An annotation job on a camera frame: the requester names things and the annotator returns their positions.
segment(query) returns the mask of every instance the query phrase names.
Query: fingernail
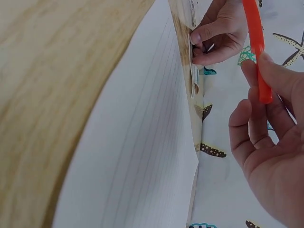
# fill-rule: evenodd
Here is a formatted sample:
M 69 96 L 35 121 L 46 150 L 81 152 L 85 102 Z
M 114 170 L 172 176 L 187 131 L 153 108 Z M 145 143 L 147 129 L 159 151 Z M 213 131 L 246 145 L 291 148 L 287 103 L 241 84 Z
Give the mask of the fingernail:
M 200 43 L 200 35 L 198 33 L 191 33 L 190 42 L 192 45 Z
M 193 56 L 194 57 L 198 56 L 199 54 L 200 54 L 200 50 L 198 50 L 198 49 L 193 50 Z
M 273 59 L 270 57 L 270 55 L 268 55 L 266 52 L 264 52 L 261 57 L 260 57 L 261 60 L 264 60 L 264 61 L 268 61 L 268 62 L 273 62 Z

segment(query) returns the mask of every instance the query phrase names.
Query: orange plastic tool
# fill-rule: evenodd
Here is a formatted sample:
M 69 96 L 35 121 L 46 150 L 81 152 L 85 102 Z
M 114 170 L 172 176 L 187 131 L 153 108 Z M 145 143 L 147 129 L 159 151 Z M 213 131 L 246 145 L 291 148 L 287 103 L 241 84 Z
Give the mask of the orange plastic tool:
M 256 55 L 256 59 L 264 52 L 265 43 L 263 35 L 262 20 L 258 11 L 256 0 L 243 0 L 244 10 L 249 29 L 251 51 Z M 272 102 L 271 88 L 266 84 L 261 76 L 257 65 L 257 78 L 259 87 L 260 102 L 269 104 Z

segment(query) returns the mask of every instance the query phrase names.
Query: lined paper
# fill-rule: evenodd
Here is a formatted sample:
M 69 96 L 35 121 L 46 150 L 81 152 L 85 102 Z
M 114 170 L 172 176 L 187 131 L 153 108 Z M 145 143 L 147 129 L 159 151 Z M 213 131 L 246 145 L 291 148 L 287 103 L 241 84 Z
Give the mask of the lined paper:
M 156 0 L 96 102 L 53 227 L 184 228 L 197 165 L 173 20 Z

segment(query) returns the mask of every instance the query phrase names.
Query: wood grain surface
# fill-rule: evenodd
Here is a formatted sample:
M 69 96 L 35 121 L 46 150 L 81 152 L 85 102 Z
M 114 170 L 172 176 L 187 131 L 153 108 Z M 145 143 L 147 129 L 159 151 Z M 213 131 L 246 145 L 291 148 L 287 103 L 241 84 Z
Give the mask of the wood grain surface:
M 90 112 L 152 4 L 0 1 L 1 228 L 51 227 Z M 189 2 L 170 5 L 189 88 Z M 194 137 L 200 138 L 201 122 L 190 113 Z

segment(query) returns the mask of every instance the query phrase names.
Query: hand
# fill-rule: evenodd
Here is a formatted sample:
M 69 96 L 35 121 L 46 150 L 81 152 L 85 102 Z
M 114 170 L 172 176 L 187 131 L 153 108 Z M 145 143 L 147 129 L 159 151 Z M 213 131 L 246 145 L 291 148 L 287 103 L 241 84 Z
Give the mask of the hand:
M 229 120 L 231 150 L 266 211 L 289 228 L 301 228 L 304 227 L 304 73 L 273 63 L 267 54 L 261 56 L 258 64 L 262 77 L 274 91 L 274 100 L 268 105 L 259 102 L 256 65 L 245 61 L 242 70 L 251 88 L 248 100 L 238 104 Z M 268 136 L 267 119 L 279 138 L 277 145 Z
M 241 0 L 213 0 L 200 25 L 190 35 L 194 64 L 211 65 L 239 53 L 247 37 Z

